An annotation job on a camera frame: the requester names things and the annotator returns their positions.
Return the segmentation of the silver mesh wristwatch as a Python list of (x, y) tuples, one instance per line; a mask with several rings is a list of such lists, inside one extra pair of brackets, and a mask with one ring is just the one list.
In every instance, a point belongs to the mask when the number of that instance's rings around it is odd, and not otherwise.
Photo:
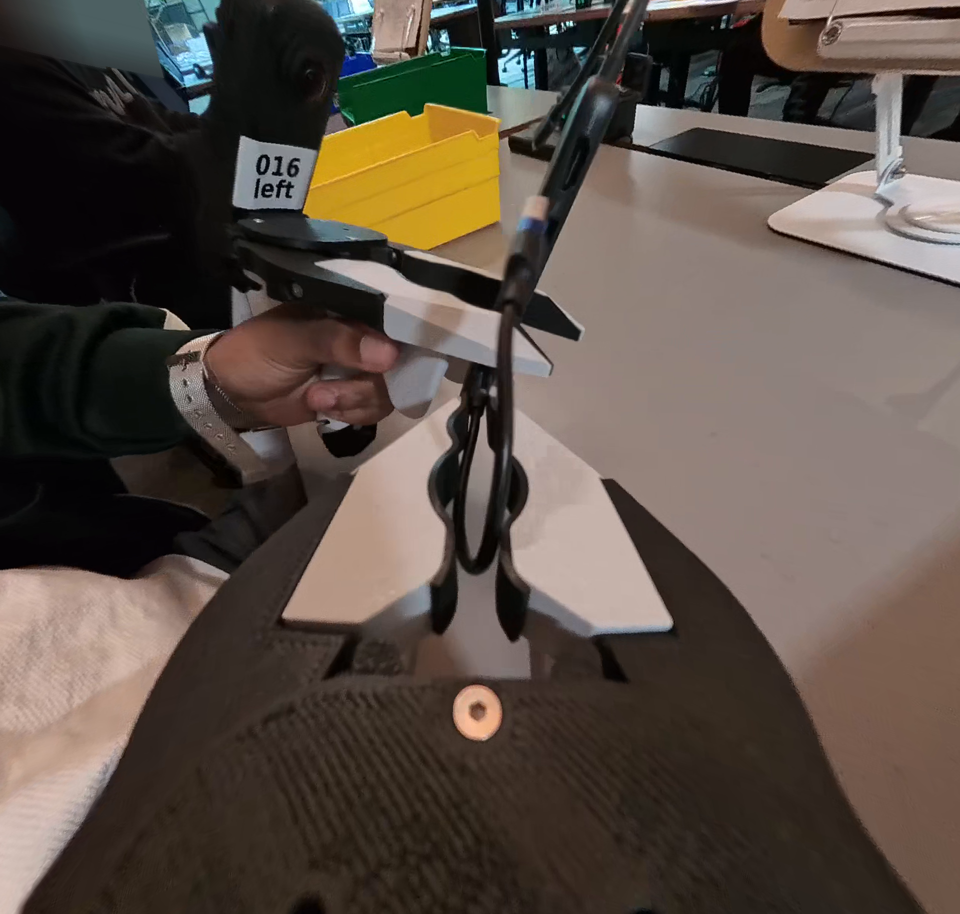
[(223, 333), (190, 339), (167, 359), (170, 394), (203, 447), (231, 468), (242, 483), (256, 483), (270, 477), (273, 466), (245, 436), (275, 427), (259, 424), (234, 404), (208, 368), (207, 351)]

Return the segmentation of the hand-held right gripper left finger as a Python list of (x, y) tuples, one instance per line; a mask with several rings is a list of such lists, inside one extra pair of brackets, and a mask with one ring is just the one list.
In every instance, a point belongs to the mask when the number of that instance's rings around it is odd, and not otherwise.
[(458, 582), (428, 477), (450, 447), (458, 404), (441, 404), (357, 469), (282, 612), (285, 624), (365, 637), (450, 627)]

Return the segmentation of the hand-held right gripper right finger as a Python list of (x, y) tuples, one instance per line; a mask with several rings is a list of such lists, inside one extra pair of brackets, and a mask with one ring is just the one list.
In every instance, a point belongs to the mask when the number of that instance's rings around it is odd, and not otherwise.
[(522, 412), (495, 604), (511, 641), (665, 633), (674, 622), (594, 468)]

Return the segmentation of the person's dark green jacket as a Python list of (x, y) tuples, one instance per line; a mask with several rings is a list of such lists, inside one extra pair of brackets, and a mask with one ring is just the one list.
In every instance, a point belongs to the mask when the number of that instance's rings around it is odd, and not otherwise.
[(64, 568), (132, 578), (168, 555), (235, 571), (306, 506), (293, 469), (233, 493), (215, 518), (119, 491), (118, 478), (54, 466), (2, 481), (2, 570)]

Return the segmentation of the white document stand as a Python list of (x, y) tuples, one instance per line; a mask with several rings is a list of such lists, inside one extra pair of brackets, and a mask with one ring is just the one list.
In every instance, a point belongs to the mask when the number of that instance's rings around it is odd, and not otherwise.
[(780, 235), (959, 285), (959, 182), (906, 169), (904, 75), (871, 81), (873, 170), (849, 174), (773, 213)]

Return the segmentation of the grey desk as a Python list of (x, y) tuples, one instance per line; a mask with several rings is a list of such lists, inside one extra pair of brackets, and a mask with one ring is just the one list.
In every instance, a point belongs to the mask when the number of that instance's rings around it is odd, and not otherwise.
[(958, 288), (769, 230), (804, 193), (602, 148), (520, 408), (724, 582), (871, 835), (958, 912)]

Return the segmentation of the person's left forearm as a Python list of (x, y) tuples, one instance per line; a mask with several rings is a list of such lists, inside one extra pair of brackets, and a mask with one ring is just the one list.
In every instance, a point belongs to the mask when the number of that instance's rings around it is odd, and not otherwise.
[(207, 331), (166, 328), (136, 304), (1, 303), (2, 481), (35, 463), (164, 452), (191, 428), (174, 405), (168, 359)]

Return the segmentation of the wooden workbench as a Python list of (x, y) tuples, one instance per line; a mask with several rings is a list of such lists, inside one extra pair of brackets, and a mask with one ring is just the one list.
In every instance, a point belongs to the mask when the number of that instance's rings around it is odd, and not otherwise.
[[(677, 25), (742, 18), (761, 13), (766, 0), (651, 0), (646, 23)], [(493, 58), (519, 53), (529, 89), (549, 91), (548, 51), (590, 47), (611, 12), (610, 4), (578, 8), (571, 3), (542, 10), (524, 9), (493, 20)], [(447, 30), (450, 44), (480, 48), (481, 24), (475, 4), (437, 9), (431, 26)]]

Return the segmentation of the black usb hub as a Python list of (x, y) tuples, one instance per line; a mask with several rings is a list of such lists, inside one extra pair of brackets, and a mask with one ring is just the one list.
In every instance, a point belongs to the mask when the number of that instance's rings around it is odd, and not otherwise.
[(520, 317), (566, 223), (618, 106), (617, 83), (589, 78), (573, 104), (539, 192), (522, 208), (506, 262), (497, 309)]

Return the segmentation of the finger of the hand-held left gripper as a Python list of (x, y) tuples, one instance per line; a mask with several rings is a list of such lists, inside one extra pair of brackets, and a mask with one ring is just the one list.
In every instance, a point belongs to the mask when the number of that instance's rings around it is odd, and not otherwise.
[[(468, 313), (498, 314), (502, 284), (486, 270), (418, 250), (388, 250), (387, 260), (323, 259), (322, 281), (334, 276), (382, 296), (390, 309), (417, 315), (454, 314), (457, 327)], [(579, 341), (583, 325), (548, 294), (522, 285), (522, 324)]]
[(400, 351), (385, 376), (394, 409), (405, 417), (425, 416), (454, 361), (497, 367), (500, 328), (497, 312), (389, 297), (382, 332)]

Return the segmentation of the green plastic bin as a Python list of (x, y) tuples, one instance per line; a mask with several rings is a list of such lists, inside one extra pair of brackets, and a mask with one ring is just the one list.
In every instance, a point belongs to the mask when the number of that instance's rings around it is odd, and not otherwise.
[(428, 104), (486, 115), (486, 59), (481, 47), (452, 46), (344, 75), (340, 113), (351, 126), (401, 112), (418, 116)]

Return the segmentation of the black desk mat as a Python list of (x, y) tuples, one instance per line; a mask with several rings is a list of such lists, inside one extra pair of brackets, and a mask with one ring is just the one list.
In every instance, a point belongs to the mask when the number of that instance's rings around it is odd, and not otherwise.
[(811, 190), (825, 187), (873, 158), (869, 152), (703, 127), (660, 140), (645, 151)]

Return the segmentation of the black cable blue plug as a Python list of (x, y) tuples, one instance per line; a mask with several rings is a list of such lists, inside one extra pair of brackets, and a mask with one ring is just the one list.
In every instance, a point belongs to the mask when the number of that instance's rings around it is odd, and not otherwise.
[[(454, 546), (460, 567), (479, 575), (492, 565), (509, 512), (514, 461), (514, 333), (534, 295), (548, 246), (550, 199), (529, 197), (516, 227), (501, 286), (494, 304), (499, 322), (495, 365), (477, 369), (466, 384), (466, 441), (458, 449), (458, 480), (452, 501)], [(467, 532), (467, 501), (481, 421), (493, 452), (490, 486), (479, 546), (471, 550)]]

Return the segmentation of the black pole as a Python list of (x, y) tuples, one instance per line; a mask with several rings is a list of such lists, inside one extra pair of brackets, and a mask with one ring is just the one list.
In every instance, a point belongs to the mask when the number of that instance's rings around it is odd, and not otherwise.
[(486, 83), (492, 87), (500, 86), (498, 33), (495, 26), (494, 0), (476, 0), (481, 46), (486, 52)]

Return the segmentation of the yellow plastic bin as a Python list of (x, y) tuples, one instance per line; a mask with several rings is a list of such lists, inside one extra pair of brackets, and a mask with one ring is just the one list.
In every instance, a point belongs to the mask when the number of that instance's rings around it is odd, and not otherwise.
[(498, 224), (499, 125), (426, 104), (329, 134), (303, 211), (421, 250)]

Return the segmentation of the person's cream sweater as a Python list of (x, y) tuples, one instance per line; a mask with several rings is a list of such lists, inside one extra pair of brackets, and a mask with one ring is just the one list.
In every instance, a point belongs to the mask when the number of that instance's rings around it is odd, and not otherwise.
[(122, 579), (1, 573), (1, 911), (84, 822), (162, 669), (228, 574), (168, 555)]

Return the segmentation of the person's left hand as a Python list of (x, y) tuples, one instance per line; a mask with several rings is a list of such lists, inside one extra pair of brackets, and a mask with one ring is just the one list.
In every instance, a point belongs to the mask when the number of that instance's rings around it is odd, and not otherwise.
[(219, 335), (202, 362), (214, 408), (236, 430), (319, 417), (368, 426), (394, 411), (385, 374), (399, 351), (360, 323), (282, 305)]

